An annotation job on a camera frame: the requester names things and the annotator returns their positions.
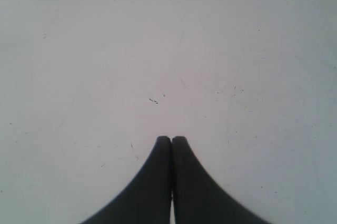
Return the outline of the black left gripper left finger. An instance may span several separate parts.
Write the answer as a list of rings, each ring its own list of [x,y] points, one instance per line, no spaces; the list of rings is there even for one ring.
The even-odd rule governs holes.
[[[171,140],[159,136],[132,181],[84,223],[170,223]]]

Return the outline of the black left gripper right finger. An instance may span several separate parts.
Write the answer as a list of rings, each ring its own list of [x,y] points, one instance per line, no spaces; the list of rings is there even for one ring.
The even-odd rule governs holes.
[[[172,139],[176,223],[267,223],[227,194],[205,171],[187,139]]]

